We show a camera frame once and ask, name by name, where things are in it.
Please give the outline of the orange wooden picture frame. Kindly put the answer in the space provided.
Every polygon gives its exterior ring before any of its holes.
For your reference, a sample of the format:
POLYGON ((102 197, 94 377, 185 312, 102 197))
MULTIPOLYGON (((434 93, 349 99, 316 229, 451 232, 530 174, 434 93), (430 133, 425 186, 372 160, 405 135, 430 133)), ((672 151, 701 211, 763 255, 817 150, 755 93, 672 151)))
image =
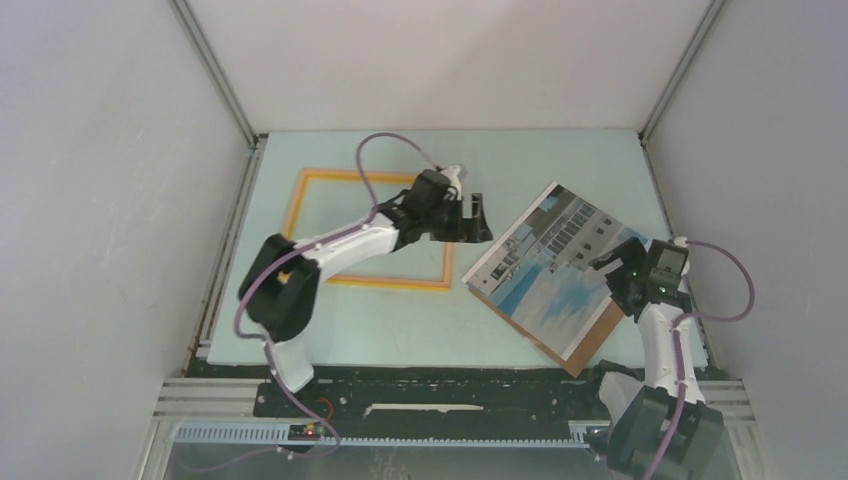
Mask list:
MULTIPOLYGON (((376 184, 411 185, 415 174, 406 172, 370 171, 365 174, 367 180, 376 184)), ((326 168, 304 168, 297 177, 294 192, 286 212, 285 223, 282 233, 291 239, 297 227, 304 196, 313 180, 331 182, 356 182, 361 181, 355 170, 326 169, 326 168)), ((452 286, 453 279, 454 245, 447 243, 443 247, 441 261, 441 277, 439 280, 428 280, 421 278, 404 278, 389 276, 350 275, 338 273, 327 280, 327 283, 371 287, 371 288, 394 288, 420 291, 446 292, 452 286)))

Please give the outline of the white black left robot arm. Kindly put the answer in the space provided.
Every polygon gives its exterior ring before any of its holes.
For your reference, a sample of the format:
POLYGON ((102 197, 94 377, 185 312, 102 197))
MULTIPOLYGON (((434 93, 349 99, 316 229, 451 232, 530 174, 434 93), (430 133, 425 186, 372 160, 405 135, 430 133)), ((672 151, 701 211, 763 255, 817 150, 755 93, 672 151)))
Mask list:
POLYGON ((446 244, 492 240, 484 197, 464 193, 463 176, 458 165, 425 169, 410 187, 375 201, 352 224, 298 241, 282 234, 264 241, 239 287, 234 331, 240 338, 250 336, 241 327, 244 317, 258 326, 253 336, 261 341, 271 374, 281 385, 277 402, 290 415, 304 416, 316 403, 304 332, 322 283, 424 236, 446 244))

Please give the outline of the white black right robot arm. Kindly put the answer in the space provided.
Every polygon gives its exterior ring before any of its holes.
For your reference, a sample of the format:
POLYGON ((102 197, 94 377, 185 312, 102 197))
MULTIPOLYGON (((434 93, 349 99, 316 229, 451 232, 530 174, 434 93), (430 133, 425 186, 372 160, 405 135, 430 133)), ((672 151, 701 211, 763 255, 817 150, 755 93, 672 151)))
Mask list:
POLYGON ((690 296, 680 283, 688 251, 665 241, 631 237, 591 262, 605 275, 611 299, 633 317, 641 336, 643 379, 618 367, 581 392, 585 411, 611 417, 605 449, 610 469, 633 479, 700 479, 720 443, 724 420, 698 386, 688 331, 690 296))

